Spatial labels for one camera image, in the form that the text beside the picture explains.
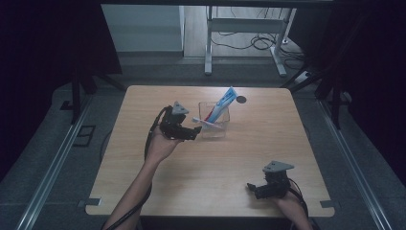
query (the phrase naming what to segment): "table leg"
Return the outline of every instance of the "table leg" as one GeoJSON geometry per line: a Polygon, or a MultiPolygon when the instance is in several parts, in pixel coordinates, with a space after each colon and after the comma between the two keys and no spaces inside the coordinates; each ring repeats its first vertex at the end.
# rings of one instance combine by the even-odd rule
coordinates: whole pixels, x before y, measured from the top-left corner
{"type": "Polygon", "coordinates": [[[213,7],[209,6],[209,15],[207,19],[207,43],[206,43],[206,56],[204,62],[205,75],[212,74],[212,12],[213,7]]]}
{"type": "Polygon", "coordinates": [[[287,14],[284,16],[281,31],[278,34],[277,43],[275,47],[271,47],[271,55],[277,65],[278,72],[281,77],[286,77],[286,70],[284,69],[283,63],[279,57],[279,51],[283,42],[284,34],[286,33],[287,26],[289,25],[290,15],[292,14],[292,9],[288,9],[287,14]]]}

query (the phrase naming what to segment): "forearm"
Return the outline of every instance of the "forearm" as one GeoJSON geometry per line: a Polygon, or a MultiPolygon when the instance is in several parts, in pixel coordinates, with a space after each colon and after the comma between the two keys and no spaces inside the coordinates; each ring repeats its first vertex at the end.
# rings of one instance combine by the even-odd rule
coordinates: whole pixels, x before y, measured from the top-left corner
{"type": "MultiPolygon", "coordinates": [[[[113,213],[105,223],[103,229],[107,229],[118,219],[125,215],[129,210],[135,207],[146,195],[147,190],[152,183],[152,178],[158,168],[159,161],[147,160],[137,177],[128,187],[120,202],[117,204],[113,213]]],[[[117,229],[135,229],[141,209],[121,224],[117,229]]]]}

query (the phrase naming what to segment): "human arm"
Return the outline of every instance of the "human arm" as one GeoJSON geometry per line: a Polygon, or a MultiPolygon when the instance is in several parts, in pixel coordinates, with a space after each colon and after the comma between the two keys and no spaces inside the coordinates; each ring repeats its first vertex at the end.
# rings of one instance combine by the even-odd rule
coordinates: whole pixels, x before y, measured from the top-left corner
{"type": "MultiPolygon", "coordinates": [[[[183,140],[170,140],[164,136],[159,127],[154,129],[143,167],[124,193],[102,229],[108,229],[108,227],[114,224],[143,199],[159,164],[170,156],[176,146],[182,141],[183,140]]],[[[135,229],[140,213],[141,208],[116,229],[135,229]]]]}
{"type": "MultiPolygon", "coordinates": [[[[290,184],[293,190],[299,192],[292,182],[290,184]]],[[[271,197],[271,200],[277,205],[281,212],[295,224],[298,230],[313,230],[300,200],[291,192],[288,191],[282,198],[271,197]]]]}

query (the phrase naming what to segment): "aluminum rail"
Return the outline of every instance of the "aluminum rail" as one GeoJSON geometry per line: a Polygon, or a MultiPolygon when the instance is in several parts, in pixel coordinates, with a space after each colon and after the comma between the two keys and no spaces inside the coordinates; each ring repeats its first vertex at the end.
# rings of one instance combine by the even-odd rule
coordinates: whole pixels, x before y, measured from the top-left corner
{"type": "Polygon", "coordinates": [[[354,158],[352,151],[343,136],[343,133],[341,132],[341,130],[337,129],[334,123],[331,121],[327,103],[325,101],[319,101],[319,106],[324,112],[326,123],[339,145],[339,149],[349,167],[350,173],[355,181],[356,186],[358,187],[358,191],[364,198],[364,201],[367,204],[368,209],[370,210],[371,216],[375,221],[376,226],[380,230],[392,229],[392,226],[386,217],[385,211],[383,210],[378,199],[376,198],[375,193],[373,192],[367,179],[359,168],[358,163],[356,162],[356,159],[354,158]]]}
{"type": "Polygon", "coordinates": [[[83,99],[81,105],[81,114],[78,117],[78,120],[75,124],[69,127],[69,130],[59,147],[59,150],[56,153],[56,156],[51,163],[48,171],[42,178],[42,181],[39,183],[38,187],[36,188],[33,197],[31,198],[24,214],[22,215],[18,225],[15,229],[33,229],[36,219],[38,218],[39,213],[42,210],[42,207],[45,204],[45,201],[48,197],[48,194],[51,192],[56,178],[60,172],[60,169],[65,162],[66,156],[71,149],[76,136],[80,130],[80,126],[83,123],[87,112],[89,110],[89,105],[92,101],[92,96],[86,96],[83,99]]]}

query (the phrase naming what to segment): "wooden table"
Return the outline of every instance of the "wooden table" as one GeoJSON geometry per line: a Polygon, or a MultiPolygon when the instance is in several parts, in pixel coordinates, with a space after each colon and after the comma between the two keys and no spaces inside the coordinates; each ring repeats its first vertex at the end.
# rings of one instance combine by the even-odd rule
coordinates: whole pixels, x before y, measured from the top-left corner
{"type": "MultiPolygon", "coordinates": [[[[272,160],[292,164],[287,175],[304,194],[311,217],[331,217],[333,208],[292,96],[281,88],[235,88],[246,103],[230,105],[225,138],[198,135],[178,145],[158,168],[142,215],[157,217],[281,217],[270,200],[257,200],[246,183],[264,185],[262,168],[272,160]]],[[[225,87],[131,86],[114,126],[90,198],[90,215],[109,215],[144,163],[148,130],[159,111],[175,101],[196,127],[199,102],[216,102],[225,87]]]]}

